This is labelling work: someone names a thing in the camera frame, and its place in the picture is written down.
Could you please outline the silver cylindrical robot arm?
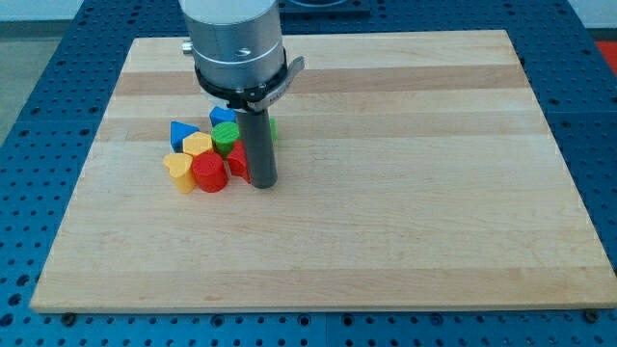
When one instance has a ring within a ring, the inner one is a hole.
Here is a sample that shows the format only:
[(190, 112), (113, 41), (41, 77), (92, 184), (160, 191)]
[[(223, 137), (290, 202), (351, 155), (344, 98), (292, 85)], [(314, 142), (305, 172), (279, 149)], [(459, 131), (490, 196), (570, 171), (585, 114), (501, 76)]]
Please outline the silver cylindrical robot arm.
[(200, 75), (227, 90), (255, 88), (283, 70), (277, 0), (180, 0)]

